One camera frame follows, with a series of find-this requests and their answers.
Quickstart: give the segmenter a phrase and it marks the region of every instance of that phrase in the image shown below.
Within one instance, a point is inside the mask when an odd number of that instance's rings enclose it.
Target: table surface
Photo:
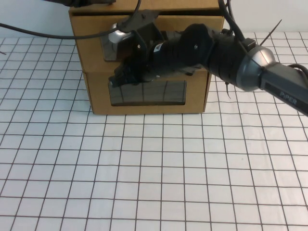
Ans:
[[[74,41],[0,44],[1,231],[308,230],[308,118],[291,107],[213,77],[203,114],[94,115]],[[264,45],[308,66],[308,33]]]

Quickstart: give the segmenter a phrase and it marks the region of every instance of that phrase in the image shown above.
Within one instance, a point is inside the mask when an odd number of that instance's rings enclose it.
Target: black cable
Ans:
[[[231,8],[231,0],[227,0],[227,7],[228,7],[230,17],[234,20],[233,11],[232,11],[232,8]],[[233,29],[230,28],[228,34],[232,35],[232,33],[233,33]]]
[[[101,33],[98,33],[98,34],[93,34],[93,35],[85,35],[85,36],[49,35],[49,34],[43,34],[43,33],[34,32],[34,31],[30,31],[30,30],[24,30],[24,29],[17,28],[17,27],[14,27],[14,26],[3,24],[3,23],[0,23],[0,27],[10,29],[10,30],[14,30],[14,31],[17,31],[17,32],[21,32],[21,33],[24,33],[24,34],[29,34],[29,35],[33,35],[33,36],[37,36],[37,37],[44,37],[44,38],[49,38],[49,39],[51,39],[51,38],[52,39],[54,39],[54,38],[55,39],[63,39],[63,40],[80,40],[80,39],[90,39],[90,38],[92,39],[92,38],[98,38],[98,37],[101,37],[101,36],[111,34],[111,33],[115,32],[116,30],[119,30],[119,29],[125,27],[126,25],[128,25],[131,22],[131,20],[134,18],[134,16],[136,15],[136,13],[138,12],[140,5],[141,5],[141,0],[138,0],[138,3],[136,5],[136,8],[135,8],[133,14],[126,21],[124,21],[123,23],[118,25],[116,28],[113,28],[113,29],[110,29],[110,30],[107,30],[107,31],[104,31],[104,32],[101,32]]]
[[[308,69],[301,64],[291,64],[289,65],[289,67],[298,68],[305,74],[306,78],[304,78],[304,82],[306,83],[306,86],[308,87]]]
[[[219,4],[219,9],[222,12],[222,15],[225,17],[226,21],[229,23],[230,28],[234,31],[234,34],[237,37],[237,39],[240,42],[244,41],[245,37],[242,31],[240,30],[239,26],[236,24],[234,19],[231,17],[230,12],[228,12],[224,0],[218,0],[218,4]]]

